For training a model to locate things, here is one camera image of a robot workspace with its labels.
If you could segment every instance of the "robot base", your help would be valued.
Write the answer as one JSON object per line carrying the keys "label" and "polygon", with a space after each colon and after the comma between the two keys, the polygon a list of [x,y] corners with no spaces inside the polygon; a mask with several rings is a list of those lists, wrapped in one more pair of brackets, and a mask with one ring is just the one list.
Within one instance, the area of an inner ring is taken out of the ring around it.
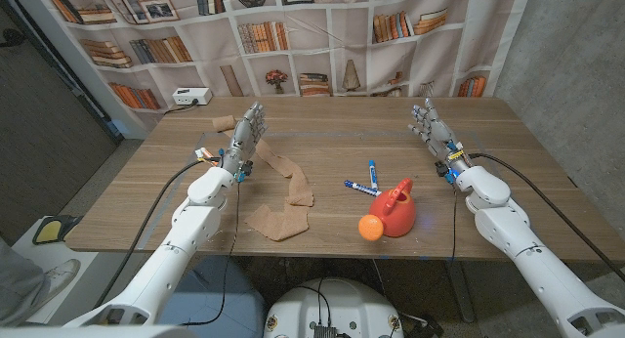
{"label": "robot base", "polygon": [[[302,283],[303,286],[318,289],[320,279]],[[267,315],[265,338],[274,337],[380,337],[387,338],[396,330],[394,338],[403,338],[403,331],[398,320],[397,310],[389,301],[375,290],[353,280],[344,278],[324,278],[321,294],[325,295],[330,306],[328,309],[323,298],[317,293],[302,287],[295,287],[284,294]],[[319,323],[319,302],[321,303],[321,322]],[[320,335],[321,331],[332,331],[334,335]]]}

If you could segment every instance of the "wall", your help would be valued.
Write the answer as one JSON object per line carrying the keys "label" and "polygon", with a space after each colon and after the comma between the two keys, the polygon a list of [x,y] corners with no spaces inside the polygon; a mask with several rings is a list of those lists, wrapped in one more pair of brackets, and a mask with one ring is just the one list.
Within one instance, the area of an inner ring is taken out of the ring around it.
{"label": "wall", "polygon": [[625,0],[529,0],[495,96],[625,239],[624,59]]}

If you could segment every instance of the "robot finger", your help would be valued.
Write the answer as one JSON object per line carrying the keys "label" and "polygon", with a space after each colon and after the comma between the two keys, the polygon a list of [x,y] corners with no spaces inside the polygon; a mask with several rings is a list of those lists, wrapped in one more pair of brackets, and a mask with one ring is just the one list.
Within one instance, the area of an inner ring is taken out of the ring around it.
{"label": "robot finger", "polygon": [[437,109],[434,107],[434,103],[430,98],[426,98],[426,110],[428,111],[428,120],[438,121]]}

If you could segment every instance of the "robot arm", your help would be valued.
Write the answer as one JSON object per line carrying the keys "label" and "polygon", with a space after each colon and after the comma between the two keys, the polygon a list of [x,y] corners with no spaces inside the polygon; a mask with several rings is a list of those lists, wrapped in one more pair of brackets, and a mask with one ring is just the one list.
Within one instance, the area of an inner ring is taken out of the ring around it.
{"label": "robot arm", "polygon": [[209,168],[188,187],[187,198],[172,216],[172,229],[124,291],[65,327],[158,321],[191,256],[219,229],[225,192],[251,173],[248,160],[267,129],[263,117],[263,106],[254,103],[236,125],[220,165]]}
{"label": "robot arm", "polygon": [[453,132],[438,118],[430,98],[415,106],[408,128],[428,145],[447,182],[469,192],[465,201],[479,233],[517,266],[563,337],[625,336],[625,311],[601,299],[536,236],[527,214],[510,198],[510,188],[462,151]]}

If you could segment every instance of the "orange toy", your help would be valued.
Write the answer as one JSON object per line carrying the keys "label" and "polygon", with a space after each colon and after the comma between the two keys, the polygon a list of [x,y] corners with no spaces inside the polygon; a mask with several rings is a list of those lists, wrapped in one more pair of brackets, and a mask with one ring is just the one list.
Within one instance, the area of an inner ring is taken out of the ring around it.
{"label": "orange toy", "polygon": [[417,209],[410,197],[412,180],[404,179],[394,190],[386,190],[373,200],[369,215],[358,223],[360,235],[377,240],[383,235],[402,236],[412,229]]}

